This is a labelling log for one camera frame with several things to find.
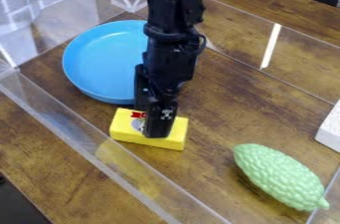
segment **blue plate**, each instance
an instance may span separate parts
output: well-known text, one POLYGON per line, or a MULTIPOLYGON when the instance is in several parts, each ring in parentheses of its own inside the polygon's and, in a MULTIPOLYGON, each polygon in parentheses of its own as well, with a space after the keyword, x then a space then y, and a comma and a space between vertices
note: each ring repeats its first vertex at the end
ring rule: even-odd
POLYGON ((135 66, 143 62, 145 21, 117 21, 81 34, 63 57, 64 73, 93 99, 117 105, 135 102, 135 66))

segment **yellow block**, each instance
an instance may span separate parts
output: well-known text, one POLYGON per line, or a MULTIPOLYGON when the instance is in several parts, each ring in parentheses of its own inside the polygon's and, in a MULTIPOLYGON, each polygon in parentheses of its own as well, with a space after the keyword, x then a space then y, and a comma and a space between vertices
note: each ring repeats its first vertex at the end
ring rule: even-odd
POLYGON ((139 131, 139 125, 143 123, 143 119, 132 117, 133 113, 140 113, 143 116, 143 112, 128 109, 117 109, 111 125, 112 139, 175 150, 184 149, 188 123, 188 119, 185 117, 177 116, 175 118, 168 137, 147 138, 139 131))

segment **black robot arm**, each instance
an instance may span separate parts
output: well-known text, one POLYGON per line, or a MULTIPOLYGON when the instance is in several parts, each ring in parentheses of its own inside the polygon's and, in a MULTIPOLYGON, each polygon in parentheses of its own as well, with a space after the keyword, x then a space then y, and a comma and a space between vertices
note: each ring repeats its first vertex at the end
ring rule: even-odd
POLYGON ((148 0, 149 37, 144 63, 136 66, 135 109, 147 112, 144 136, 167 137, 176 116, 176 97, 192 79, 205 37, 193 25, 203 21, 201 0, 148 0))

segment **wooden table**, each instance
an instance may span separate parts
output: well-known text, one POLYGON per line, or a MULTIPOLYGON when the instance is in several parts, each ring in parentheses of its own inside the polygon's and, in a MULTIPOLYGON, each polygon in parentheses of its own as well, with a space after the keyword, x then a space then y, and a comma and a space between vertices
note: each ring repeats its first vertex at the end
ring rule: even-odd
MULTIPOLYGON (((309 0, 219 1, 339 44, 340 25, 327 19, 339 18, 336 8, 309 0), (309 11, 319 11, 313 19, 309 11)), ((212 17, 208 23, 220 23, 212 17)), ((141 19, 123 14, 113 20, 132 18, 141 19)), ((217 38, 208 25, 205 32, 217 38)), ((116 107, 89 99, 67 80, 60 63, 65 46, 21 66, 21 73, 108 133, 116 107)), ((1 171, 55 223, 164 223, 1 94, 0 103, 1 171)), ((340 157, 313 137, 332 105, 207 49, 179 106, 179 115, 189 117, 184 152, 128 143, 124 147, 232 223, 304 223, 308 213, 285 207, 251 184, 235 165, 232 148, 265 144, 299 159, 328 184, 340 157)))

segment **green toy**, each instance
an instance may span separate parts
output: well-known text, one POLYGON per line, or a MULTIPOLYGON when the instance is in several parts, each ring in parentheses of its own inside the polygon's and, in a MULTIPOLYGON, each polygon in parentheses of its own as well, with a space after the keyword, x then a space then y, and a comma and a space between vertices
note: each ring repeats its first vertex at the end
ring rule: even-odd
POLYGON ((233 157, 253 184, 280 202, 300 211, 329 208, 319 177, 292 157, 255 143, 237 145, 233 157))

